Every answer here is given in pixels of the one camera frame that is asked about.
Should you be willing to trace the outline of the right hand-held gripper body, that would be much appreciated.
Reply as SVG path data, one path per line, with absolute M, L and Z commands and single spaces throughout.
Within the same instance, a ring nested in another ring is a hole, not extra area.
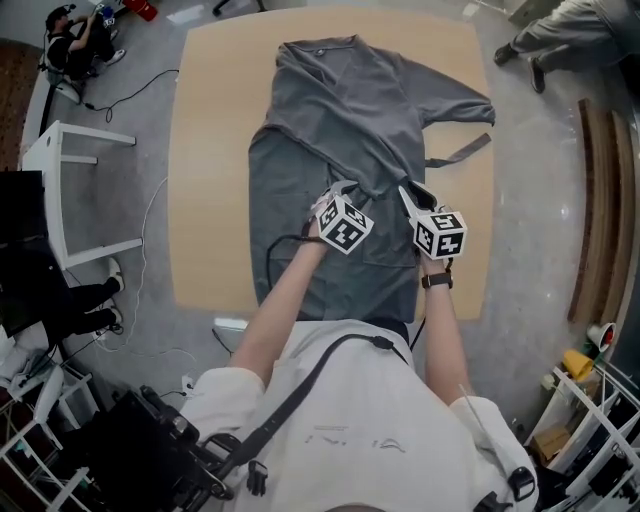
M 418 215 L 412 226 L 414 245 L 431 260 L 453 259 L 464 252 L 468 228 L 460 212 Z

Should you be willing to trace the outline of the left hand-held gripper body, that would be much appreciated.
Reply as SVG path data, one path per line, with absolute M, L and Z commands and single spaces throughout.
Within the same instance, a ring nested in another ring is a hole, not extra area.
M 352 253 L 372 232 L 374 221 L 345 194 L 324 193 L 313 205 L 319 237 L 345 255 Z

